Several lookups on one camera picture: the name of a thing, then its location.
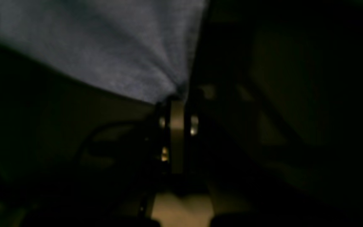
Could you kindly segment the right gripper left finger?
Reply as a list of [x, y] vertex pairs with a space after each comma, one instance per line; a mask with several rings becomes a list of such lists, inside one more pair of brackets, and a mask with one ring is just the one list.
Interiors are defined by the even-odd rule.
[[170, 96], [156, 106], [153, 130], [147, 138], [149, 150], [141, 174], [143, 194], [138, 218], [152, 217], [156, 194], [166, 188], [167, 181], [172, 177], [170, 120], [172, 103], [177, 101], [175, 96]]

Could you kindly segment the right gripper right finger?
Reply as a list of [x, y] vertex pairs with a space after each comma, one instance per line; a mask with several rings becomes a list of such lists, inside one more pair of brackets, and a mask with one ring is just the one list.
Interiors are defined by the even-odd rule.
[[203, 112], [205, 102], [204, 92], [195, 91], [184, 105], [179, 175], [184, 193], [212, 196], [217, 185], [217, 153], [211, 119]]

